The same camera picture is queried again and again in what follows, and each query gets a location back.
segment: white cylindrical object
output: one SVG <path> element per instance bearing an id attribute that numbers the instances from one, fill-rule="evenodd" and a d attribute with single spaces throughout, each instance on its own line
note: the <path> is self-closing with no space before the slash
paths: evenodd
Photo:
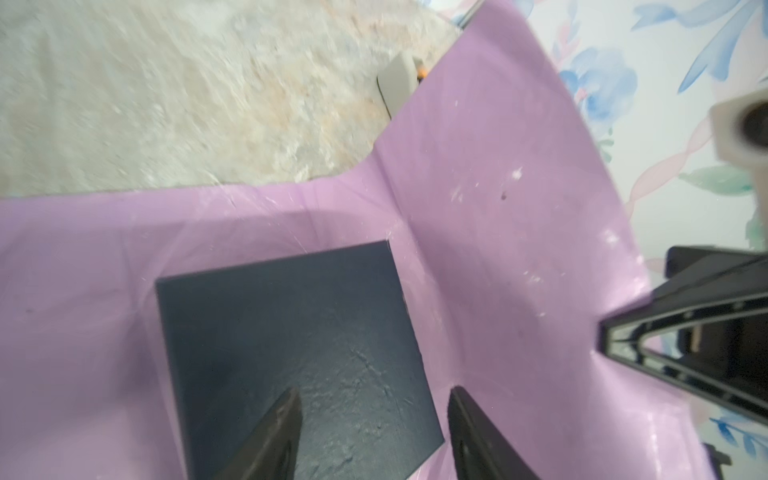
<path id="1" fill-rule="evenodd" d="M 710 120 L 717 155 L 752 176 L 768 239 L 768 88 L 714 105 Z"/>

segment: purple plastic sheet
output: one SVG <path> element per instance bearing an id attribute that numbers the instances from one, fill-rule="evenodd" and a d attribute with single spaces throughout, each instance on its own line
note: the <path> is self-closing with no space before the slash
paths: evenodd
<path id="1" fill-rule="evenodd" d="M 544 480 L 711 475 L 681 396 L 594 351 L 648 278 L 511 2 L 346 174 L 3 200 L 0 226 L 0 478 L 183 478 L 155 279 L 385 238 L 445 434 L 462 384 Z M 455 478 L 449 445 L 413 478 Z"/>

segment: camera lens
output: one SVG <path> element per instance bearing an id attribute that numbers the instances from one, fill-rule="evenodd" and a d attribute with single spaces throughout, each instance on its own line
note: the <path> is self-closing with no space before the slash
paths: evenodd
<path id="1" fill-rule="evenodd" d="M 768 148 L 768 101 L 747 108 L 741 131 L 753 146 Z"/>

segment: floral wallpaper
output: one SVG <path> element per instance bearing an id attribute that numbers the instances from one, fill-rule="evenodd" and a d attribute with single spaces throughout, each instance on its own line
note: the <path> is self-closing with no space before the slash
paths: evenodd
<path id="1" fill-rule="evenodd" d="M 455 23 L 475 3 L 421 1 Z M 707 115 L 768 88 L 768 0 L 509 1 L 571 92 L 655 284 L 673 245 L 766 249 L 750 176 L 717 159 Z M 765 479 L 768 428 L 690 404 L 702 440 L 732 458 L 726 478 Z"/>

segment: gray rug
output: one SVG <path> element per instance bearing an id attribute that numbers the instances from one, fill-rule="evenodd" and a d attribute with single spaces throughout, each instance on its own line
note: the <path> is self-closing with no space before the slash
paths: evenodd
<path id="1" fill-rule="evenodd" d="M 0 0 L 0 196 L 339 173 L 379 69 L 457 36 L 413 0 Z"/>

